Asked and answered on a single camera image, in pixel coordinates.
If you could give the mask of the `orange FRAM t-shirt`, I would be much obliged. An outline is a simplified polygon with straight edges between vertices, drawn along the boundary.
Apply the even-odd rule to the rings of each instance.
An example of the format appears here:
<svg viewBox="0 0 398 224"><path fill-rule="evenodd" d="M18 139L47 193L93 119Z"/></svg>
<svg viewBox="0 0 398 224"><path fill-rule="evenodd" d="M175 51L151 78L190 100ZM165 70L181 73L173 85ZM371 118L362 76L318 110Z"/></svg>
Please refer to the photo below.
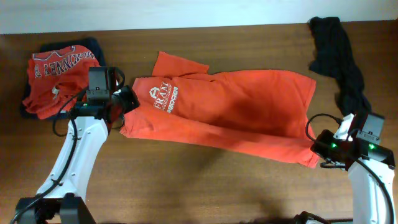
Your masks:
<svg viewBox="0 0 398 224"><path fill-rule="evenodd" d="M314 79L288 70L208 69L160 52L152 75L134 81L140 105L126 114L122 135L316 166L307 126Z"/></svg>

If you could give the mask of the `black crumpled garment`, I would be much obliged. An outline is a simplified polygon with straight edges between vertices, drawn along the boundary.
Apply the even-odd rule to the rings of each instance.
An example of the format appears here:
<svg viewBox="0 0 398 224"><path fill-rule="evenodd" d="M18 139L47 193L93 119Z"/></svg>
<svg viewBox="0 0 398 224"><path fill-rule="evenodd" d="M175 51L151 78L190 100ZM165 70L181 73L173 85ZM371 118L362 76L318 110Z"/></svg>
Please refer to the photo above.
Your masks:
<svg viewBox="0 0 398 224"><path fill-rule="evenodd" d="M315 42L315 60L309 70L334 78L340 91L335 95L343 116L370 112L371 104L364 95L364 78L357 66L351 42L338 17L313 17L308 27Z"/></svg>

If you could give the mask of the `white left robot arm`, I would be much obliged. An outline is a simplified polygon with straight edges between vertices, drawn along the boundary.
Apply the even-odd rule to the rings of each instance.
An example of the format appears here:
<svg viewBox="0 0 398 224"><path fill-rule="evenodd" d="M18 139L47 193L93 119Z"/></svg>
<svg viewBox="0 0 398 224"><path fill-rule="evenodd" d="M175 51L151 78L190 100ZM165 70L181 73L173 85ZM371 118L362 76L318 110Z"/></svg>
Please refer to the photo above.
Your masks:
<svg viewBox="0 0 398 224"><path fill-rule="evenodd" d="M70 118L60 154L35 197L20 198L11 223L94 223L86 203L88 181L113 123L139 107L129 86L115 92L85 88L68 111Z"/></svg>

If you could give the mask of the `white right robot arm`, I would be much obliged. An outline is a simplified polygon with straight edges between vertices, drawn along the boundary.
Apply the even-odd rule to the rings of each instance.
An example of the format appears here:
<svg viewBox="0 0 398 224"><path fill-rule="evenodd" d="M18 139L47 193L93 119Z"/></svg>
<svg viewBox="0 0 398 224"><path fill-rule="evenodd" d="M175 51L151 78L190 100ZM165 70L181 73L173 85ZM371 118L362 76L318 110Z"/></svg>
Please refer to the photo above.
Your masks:
<svg viewBox="0 0 398 224"><path fill-rule="evenodd" d="M353 189L353 223L397 223L394 210L394 155L380 146L373 132L352 129L342 138L323 130L312 149L331 168L344 169Z"/></svg>

